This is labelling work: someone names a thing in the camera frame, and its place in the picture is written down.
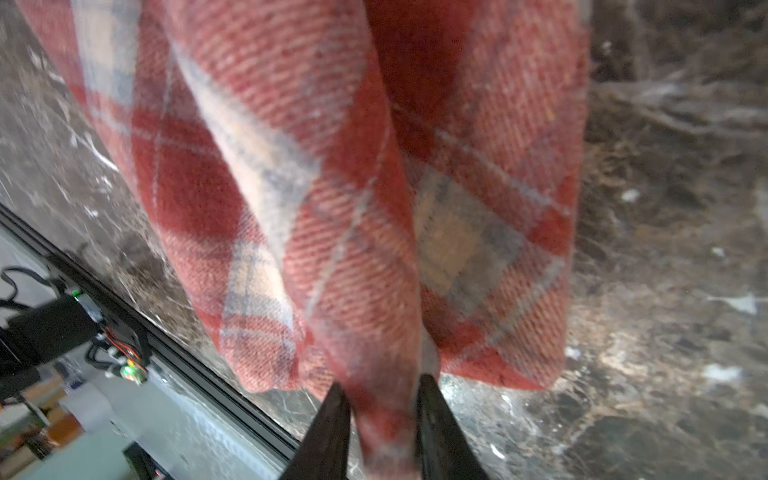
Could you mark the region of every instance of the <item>red plaid cloth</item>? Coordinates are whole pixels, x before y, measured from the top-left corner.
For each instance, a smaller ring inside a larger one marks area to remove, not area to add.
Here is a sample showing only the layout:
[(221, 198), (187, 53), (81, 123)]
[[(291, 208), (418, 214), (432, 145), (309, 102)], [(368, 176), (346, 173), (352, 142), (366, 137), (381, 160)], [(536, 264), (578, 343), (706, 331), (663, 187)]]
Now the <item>red plaid cloth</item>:
[(575, 2), (18, 3), (247, 389), (337, 378), (376, 474), (412, 468), (422, 323), (443, 372), (558, 377)]

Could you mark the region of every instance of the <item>plaid fabric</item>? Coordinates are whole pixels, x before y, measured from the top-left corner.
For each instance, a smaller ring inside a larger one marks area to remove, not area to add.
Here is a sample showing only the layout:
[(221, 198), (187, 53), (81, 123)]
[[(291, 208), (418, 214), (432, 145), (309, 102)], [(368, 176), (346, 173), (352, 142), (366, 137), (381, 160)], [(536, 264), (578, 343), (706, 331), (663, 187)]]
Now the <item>plaid fabric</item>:
[(435, 345), (443, 372), (558, 377), (572, 0), (18, 3), (247, 389), (339, 379), (389, 474)]

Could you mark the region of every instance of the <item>marble surface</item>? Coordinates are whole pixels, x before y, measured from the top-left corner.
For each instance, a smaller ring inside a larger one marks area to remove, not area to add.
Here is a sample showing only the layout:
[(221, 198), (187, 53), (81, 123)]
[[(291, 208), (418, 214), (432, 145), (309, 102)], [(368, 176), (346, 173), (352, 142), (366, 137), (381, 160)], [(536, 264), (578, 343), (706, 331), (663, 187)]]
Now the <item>marble surface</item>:
[[(0, 78), (0, 202), (301, 438), (319, 401), (237, 384), (104, 146), (7, 0)], [(675, 148), (655, 161), (674, 161)], [(753, 209), (761, 184), (750, 176), (759, 161), (748, 156), (705, 182), (706, 211), (664, 197), (673, 219), (662, 224), (658, 208), (617, 197), (605, 200), (616, 206), (605, 215), (622, 241), (602, 244), (580, 226), (569, 360), (552, 389), (441, 379), (492, 478), (768, 478), (768, 220)], [(744, 187), (719, 193), (723, 178)], [(364, 478), (352, 444), (349, 476)]]

